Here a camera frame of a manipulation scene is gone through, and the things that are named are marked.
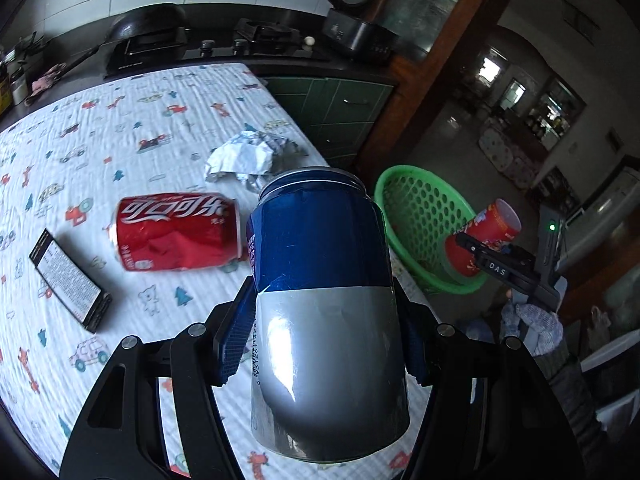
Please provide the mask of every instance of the window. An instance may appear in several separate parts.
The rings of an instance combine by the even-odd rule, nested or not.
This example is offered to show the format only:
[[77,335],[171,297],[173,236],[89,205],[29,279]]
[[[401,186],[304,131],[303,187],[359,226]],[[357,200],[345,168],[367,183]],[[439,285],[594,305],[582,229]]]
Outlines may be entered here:
[[600,27],[584,12],[566,0],[562,0],[562,19],[573,27],[585,40],[593,44],[594,35]]
[[491,61],[488,57],[485,57],[484,65],[480,69],[480,72],[478,72],[478,78],[485,85],[491,86],[495,78],[498,77],[499,73],[500,73],[500,67],[496,65],[493,61]]

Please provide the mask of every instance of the cartoon print tablecloth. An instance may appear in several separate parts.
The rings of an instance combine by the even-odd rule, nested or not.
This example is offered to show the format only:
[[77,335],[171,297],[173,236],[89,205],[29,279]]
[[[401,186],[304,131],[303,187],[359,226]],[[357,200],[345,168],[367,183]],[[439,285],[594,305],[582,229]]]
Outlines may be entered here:
[[[230,301],[251,273],[246,262],[125,272],[106,231],[118,200],[215,190],[238,200],[244,224],[257,195],[231,177],[205,182],[204,161],[210,150],[253,128],[298,142],[308,153],[300,166],[326,164],[242,64],[176,68],[103,84],[42,108],[0,134],[0,397],[55,473],[82,404],[121,339],[132,333],[145,342],[175,336]],[[95,336],[62,307],[29,260],[45,227],[113,294]],[[392,262],[409,296],[425,303],[395,256]],[[253,439],[250,364],[245,359],[226,386],[214,389],[247,478],[387,479],[406,464],[429,395],[412,378],[412,424],[401,440],[355,462],[317,465],[277,456]],[[169,462],[186,473],[171,380],[160,385]]]

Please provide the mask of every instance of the frying pan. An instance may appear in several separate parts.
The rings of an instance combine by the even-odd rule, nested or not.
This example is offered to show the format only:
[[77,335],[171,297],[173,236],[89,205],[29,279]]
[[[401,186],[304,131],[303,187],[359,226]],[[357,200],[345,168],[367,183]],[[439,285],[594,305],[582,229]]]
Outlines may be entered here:
[[[116,18],[107,31],[102,43],[94,46],[91,50],[88,50],[78,59],[67,64],[55,73],[52,77],[51,85],[46,89],[60,81],[62,76],[67,72],[97,54],[100,47],[104,44],[130,40],[136,36],[144,36],[147,34],[169,33],[179,27],[188,27],[188,25],[187,15],[184,9],[176,4],[155,4],[130,10]],[[25,104],[27,106],[31,105],[46,89],[27,97]]]

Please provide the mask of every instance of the drawer handle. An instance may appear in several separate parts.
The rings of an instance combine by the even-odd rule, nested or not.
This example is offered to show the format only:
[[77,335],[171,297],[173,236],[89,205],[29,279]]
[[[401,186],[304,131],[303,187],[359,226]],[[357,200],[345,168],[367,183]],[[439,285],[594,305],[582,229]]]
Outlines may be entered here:
[[361,103],[354,103],[353,101],[349,101],[347,99],[343,99],[342,102],[346,105],[368,105],[369,104],[369,101],[367,101],[366,99]]

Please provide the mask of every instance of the green cabinet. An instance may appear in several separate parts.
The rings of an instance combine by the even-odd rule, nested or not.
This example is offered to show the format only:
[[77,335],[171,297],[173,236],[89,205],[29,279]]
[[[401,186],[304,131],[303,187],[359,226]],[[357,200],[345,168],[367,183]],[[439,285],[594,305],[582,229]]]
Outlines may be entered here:
[[393,87],[336,78],[266,77],[267,90],[336,168],[348,168]]

